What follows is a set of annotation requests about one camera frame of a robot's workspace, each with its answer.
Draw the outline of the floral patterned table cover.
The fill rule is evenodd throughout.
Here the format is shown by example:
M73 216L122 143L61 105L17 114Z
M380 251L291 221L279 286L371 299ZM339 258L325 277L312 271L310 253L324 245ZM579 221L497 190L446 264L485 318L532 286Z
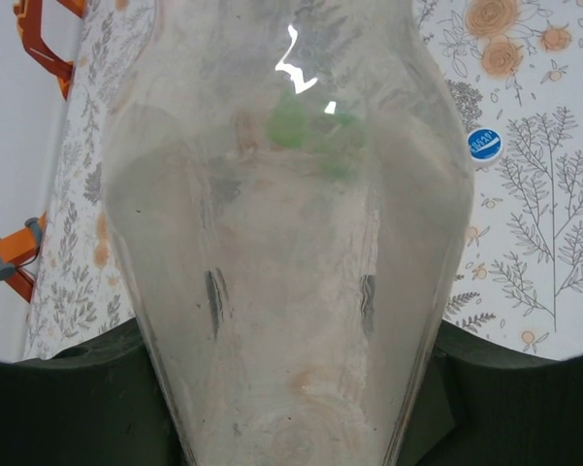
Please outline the floral patterned table cover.
M154 0L87 0L22 355L47 358L131 311L101 213L101 129L144 45ZM475 171L466 249L445 311L524 353L583 353L583 0L413 0L468 131L503 149Z

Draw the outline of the blue bottle cap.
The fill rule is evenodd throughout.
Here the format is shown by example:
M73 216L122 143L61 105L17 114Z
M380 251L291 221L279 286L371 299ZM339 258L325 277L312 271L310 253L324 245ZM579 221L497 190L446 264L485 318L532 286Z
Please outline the blue bottle cap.
M479 127L467 136L470 157L477 169L485 169L497 162L504 151L505 140L495 129Z

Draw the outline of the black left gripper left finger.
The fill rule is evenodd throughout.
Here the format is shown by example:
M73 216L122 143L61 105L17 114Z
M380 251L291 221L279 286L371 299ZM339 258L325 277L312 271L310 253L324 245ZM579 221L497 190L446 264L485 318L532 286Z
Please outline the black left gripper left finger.
M0 362L0 466L184 466L136 320Z

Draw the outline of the clear bottle with green label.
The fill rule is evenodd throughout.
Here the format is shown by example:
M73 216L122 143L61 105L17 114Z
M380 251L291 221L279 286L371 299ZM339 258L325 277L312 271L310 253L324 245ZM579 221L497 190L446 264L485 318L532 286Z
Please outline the clear bottle with green label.
M364 122L330 100L319 101L285 91L266 125L272 147L286 150L313 172L332 182L349 183L358 177L366 157Z

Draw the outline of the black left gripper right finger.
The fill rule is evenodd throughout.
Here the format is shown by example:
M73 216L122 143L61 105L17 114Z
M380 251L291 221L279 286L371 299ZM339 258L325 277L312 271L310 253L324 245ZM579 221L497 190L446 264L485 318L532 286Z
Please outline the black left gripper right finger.
M583 466L583 354L552 361L443 323L397 466Z

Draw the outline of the clear bottle with white label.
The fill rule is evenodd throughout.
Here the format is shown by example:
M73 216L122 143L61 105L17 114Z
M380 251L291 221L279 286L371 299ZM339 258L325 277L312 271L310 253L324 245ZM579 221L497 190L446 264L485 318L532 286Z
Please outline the clear bottle with white label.
M364 122L356 179L272 147L285 91ZM103 149L189 466L395 466L474 193L412 0L155 0Z

